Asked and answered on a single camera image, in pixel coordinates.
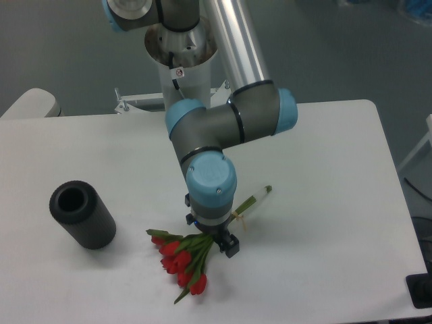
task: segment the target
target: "black cable on floor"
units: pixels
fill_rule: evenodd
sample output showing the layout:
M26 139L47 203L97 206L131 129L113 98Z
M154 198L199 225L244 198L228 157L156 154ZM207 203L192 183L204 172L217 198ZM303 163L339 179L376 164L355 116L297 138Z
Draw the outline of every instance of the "black cable on floor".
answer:
M406 184L408 184L411 189L413 189L415 192L417 192L420 196L422 196L425 200L429 201L430 203L432 203L432 198L429 198L428 196L426 196L425 194L423 194L419 189L417 189L408 179L404 178L404 181L406 182Z

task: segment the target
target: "silver metal tube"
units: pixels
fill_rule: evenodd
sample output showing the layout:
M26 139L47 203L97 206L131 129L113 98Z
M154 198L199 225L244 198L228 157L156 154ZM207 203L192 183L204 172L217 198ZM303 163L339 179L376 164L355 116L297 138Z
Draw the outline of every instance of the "silver metal tube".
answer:
M134 20L149 12L152 0L108 0L108 5L118 16Z
M205 0L211 28L233 91L269 80L263 54L244 0Z

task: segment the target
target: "green leaf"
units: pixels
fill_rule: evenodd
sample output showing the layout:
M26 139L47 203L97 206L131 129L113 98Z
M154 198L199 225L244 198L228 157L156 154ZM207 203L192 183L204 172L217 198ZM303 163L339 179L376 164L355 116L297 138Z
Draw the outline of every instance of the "green leaf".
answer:
M187 288L190 288L190 286L196 284L198 282L198 280L200 279L200 277L201 277L201 267L197 267L195 269L194 274L192 275L192 278L190 278L190 281L188 283Z
M168 231L161 231L159 229L148 229L146 230L147 234L150 236L156 236L158 238L166 235L171 235Z
M210 235L205 234L205 236L201 236L199 238L194 238L192 241L190 241L189 248L192 248L193 246L196 246L196 245L199 245L199 244L205 242L206 240L208 240L209 236Z
M210 237L210 240L206 242L206 244L201 248L199 253L192 259L192 262L187 266L184 272L189 273L194 268L200 269L200 266L203 264L203 262L205 262L205 259L207 258L207 255L212 245L213 239Z
M179 253L181 250L184 250L187 248L191 243L191 240L183 239L183 241L180 243L180 245L176 248L174 251L175 254Z
M182 240L183 236L170 234L169 236L167 236L167 237L165 237L163 239L165 240L165 243L163 245L167 245L169 243Z
M207 245L204 245L201 250L198 252L198 254L192 258L192 262L187 266L187 268L184 270L185 273L189 273L191 272L191 270L193 270L193 268L195 268L195 266L198 264L198 262L200 262L201 258L203 257L204 253L207 250Z
M174 304L177 304L179 301L181 301L188 294L189 294L189 288L184 288L182 293L177 297L176 300L174 300Z
M205 242L202 241L202 242L200 242L200 244L197 244L194 246L188 246L187 251L193 253L193 252L196 252L196 251L199 251L199 250L205 248L205 245L206 245Z

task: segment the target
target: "black cylinder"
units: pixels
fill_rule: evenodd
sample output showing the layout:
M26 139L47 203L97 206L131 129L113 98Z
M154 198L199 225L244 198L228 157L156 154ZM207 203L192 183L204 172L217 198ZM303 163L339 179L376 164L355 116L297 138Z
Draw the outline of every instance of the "black cylinder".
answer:
M49 210L85 248L102 248L114 238L114 219L96 190L86 182L71 181L58 187L49 200Z

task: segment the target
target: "light blue joint cap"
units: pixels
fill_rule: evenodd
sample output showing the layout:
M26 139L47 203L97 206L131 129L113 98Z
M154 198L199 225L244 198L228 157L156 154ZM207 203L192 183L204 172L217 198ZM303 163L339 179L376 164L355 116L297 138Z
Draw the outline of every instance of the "light blue joint cap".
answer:
M108 1L107 0L102 0L102 6L103 9L105 10L105 15L108 18L109 24L111 25L111 28L115 31L115 32L125 32L125 30L122 30L120 28L119 25L117 25L117 22L115 22L113 15L111 15L111 12L109 11L109 7L108 7Z
M280 105L279 120L277 121L276 131L273 135L285 132L293 128L298 119L296 99L288 89L279 89Z
M205 109L204 104L198 99L183 99L173 104L165 114L169 138L177 123L188 113L195 109Z
M232 202L237 188L234 164L220 152L199 154L186 172L189 195L208 208L225 206Z

